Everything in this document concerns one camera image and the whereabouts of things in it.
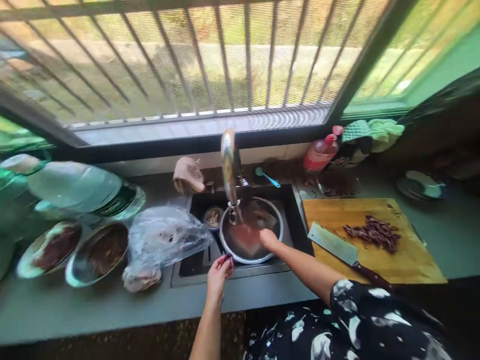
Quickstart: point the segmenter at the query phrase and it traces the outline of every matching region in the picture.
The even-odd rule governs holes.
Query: water bottle
[[[145,203],[144,191],[117,175],[78,162],[40,161],[21,154],[0,167],[27,177],[32,194],[50,204],[109,220],[126,220]]]

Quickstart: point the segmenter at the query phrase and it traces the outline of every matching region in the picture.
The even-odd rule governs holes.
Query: bottle label
[[[328,165],[330,160],[335,156],[334,153],[324,154],[317,153],[313,148],[308,151],[303,161],[303,167],[309,172],[318,172]]]
[[[128,182],[124,182],[121,185],[120,190],[118,190],[116,196],[112,200],[110,200],[97,210],[92,211],[90,214],[104,218],[110,218],[112,216],[118,215],[123,210],[129,207],[129,205],[134,201],[136,195],[136,187],[129,184]]]

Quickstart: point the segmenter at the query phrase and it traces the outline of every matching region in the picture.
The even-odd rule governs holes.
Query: plastic bag
[[[128,233],[124,287],[137,292],[160,282],[160,267],[205,250],[214,241],[210,230],[183,208],[151,207],[139,213]]]

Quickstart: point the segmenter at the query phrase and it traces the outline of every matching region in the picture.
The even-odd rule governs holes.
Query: kitchen sink
[[[295,249],[313,255],[312,242],[307,238],[305,222],[301,215],[301,200],[297,189],[291,184],[284,184],[280,188],[275,186],[253,187],[252,196],[258,196],[271,201],[280,212],[283,219],[283,242]],[[192,195],[187,209],[196,218],[202,220],[205,212],[212,206],[227,208],[227,195],[224,191],[214,193],[200,193]],[[214,231],[215,242],[206,250],[177,262],[173,269],[171,287],[188,286],[207,282],[207,273],[213,262],[225,253],[218,231]],[[264,274],[290,271],[289,267],[279,258],[271,259],[260,264],[241,264],[235,262],[235,272],[232,278],[245,278]]]

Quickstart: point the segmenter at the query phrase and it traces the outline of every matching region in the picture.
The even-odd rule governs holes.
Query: dish soap bottle
[[[311,144],[303,159],[303,168],[306,172],[321,172],[339,151],[337,138],[344,132],[344,128],[335,125],[332,132],[333,133],[327,135],[325,139],[317,140]]]
[[[78,162],[40,161],[21,154],[0,167],[27,177],[30,192],[50,204],[109,220],[125,220],[145,203],[144,191],[117,175]]]

